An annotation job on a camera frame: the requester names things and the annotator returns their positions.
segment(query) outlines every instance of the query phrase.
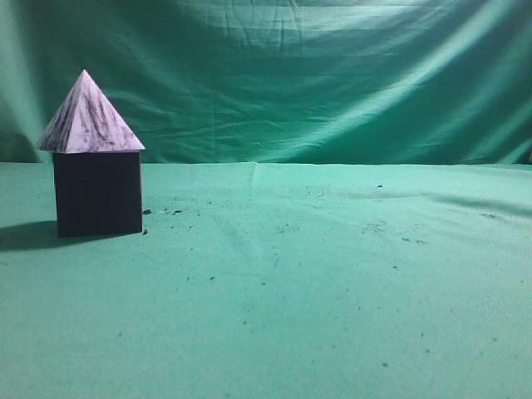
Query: black cube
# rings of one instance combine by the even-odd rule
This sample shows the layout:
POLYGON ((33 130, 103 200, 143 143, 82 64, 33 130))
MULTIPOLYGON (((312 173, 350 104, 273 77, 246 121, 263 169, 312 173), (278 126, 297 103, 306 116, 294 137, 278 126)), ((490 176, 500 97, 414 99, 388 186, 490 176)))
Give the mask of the black cube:
POLYGON ((59 237, 142 231, 140 153, 53 154, 59 237))

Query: green backdrop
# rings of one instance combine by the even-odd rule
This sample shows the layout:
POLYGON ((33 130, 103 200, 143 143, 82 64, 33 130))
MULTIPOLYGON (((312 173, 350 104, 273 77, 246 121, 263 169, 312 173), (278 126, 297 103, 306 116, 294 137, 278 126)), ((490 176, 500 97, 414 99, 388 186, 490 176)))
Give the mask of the green backdrop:
POLYGON ((513 163, 529 0, 0 0, 0 160, 87 69, 144 162, 513 163))

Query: house model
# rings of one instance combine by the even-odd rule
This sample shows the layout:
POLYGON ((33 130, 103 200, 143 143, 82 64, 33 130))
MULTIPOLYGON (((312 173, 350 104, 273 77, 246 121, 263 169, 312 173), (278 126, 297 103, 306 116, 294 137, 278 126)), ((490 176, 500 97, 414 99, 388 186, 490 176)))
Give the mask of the house model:
POLYGON ((142 230, 144 146, 86 71, 39 148, 52 152, 59 237, 142 230))

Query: green cloth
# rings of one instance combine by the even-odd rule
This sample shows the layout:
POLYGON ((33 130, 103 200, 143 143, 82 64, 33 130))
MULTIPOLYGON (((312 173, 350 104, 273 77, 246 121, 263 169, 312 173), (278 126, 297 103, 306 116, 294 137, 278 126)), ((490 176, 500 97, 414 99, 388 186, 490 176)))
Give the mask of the green cloth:
POLYGON ((58 239, 0 163, 0 397, 529 397, 531 178, 144 165, 146 234, 58 239))
POLYGON ((0 1, 0 160, 87 69, 144 162, 515 163, 532 3, 0 1))

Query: pyramid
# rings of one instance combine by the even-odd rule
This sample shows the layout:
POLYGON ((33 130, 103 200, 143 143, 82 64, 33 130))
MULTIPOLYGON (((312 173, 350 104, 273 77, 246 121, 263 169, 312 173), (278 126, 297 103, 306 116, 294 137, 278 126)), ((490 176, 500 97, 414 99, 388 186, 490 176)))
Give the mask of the pyramid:
POLYGON ((38 146, 41 150, 62 154, 145 149, 85 70, 54 115, 38 146))

